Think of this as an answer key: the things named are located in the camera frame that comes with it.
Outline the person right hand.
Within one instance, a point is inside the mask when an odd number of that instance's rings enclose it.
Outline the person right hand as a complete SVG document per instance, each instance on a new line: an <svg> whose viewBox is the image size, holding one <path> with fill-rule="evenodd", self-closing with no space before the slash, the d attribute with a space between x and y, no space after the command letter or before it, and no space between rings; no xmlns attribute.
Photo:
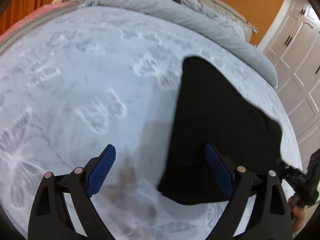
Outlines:
<svg viewBox="0 0 320 240"><path fill-rule="evenodd" d="M289 211L295 216L296 221L293 223L292 231L293 233L299 232L305 225L305 210L298 206L293 206L293 196L291 196L288 200Z"/></svg>

